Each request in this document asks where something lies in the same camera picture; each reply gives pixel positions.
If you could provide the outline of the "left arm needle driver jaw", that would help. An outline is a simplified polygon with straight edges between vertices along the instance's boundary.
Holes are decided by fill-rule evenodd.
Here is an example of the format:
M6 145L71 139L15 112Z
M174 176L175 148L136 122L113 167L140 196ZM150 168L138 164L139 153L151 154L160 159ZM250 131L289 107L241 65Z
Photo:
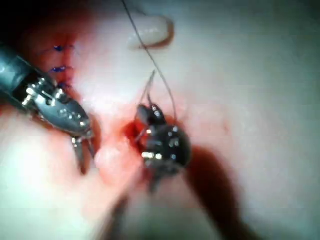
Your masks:
M93 143L93 138L92 137L88 138L86 141L87 141L87 147L88 147L88 150L89 150L91 157L95 158L96 151L95 151L95 146Z
M78 167L79 171L82 173L83 167L84 167L84 162L85 162L82 139L80 137L73 136L71 138L71 143L72 143L75 155L76 155L77 167Z

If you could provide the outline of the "right arm needle driver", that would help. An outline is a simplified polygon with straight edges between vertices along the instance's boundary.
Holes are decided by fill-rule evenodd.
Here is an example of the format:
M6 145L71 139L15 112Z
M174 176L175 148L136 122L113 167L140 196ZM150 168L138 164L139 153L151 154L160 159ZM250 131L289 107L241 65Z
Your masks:
M161 175L175 175L192 159L190 138L177 125L152 125L141 156L147 168Z

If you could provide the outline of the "right arm needle driver jaw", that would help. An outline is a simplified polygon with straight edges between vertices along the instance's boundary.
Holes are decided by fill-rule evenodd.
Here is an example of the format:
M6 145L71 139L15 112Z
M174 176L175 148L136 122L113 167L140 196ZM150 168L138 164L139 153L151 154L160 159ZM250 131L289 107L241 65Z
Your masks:
M163 111L158 105L151 105L151 117L149 119L150 125L165 125L166 124L166 118L163 114Z
M143 124L149 124L150 109L144 104L139 104L137 106L136 116Z

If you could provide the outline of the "left arm needle driver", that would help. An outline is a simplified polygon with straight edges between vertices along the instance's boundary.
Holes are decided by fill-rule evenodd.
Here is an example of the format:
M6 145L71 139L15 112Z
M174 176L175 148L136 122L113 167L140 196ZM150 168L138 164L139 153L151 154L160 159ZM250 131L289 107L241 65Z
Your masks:
M92 138L92 122L83 107L49 79L28 83L22 104L41 120L73 137Z

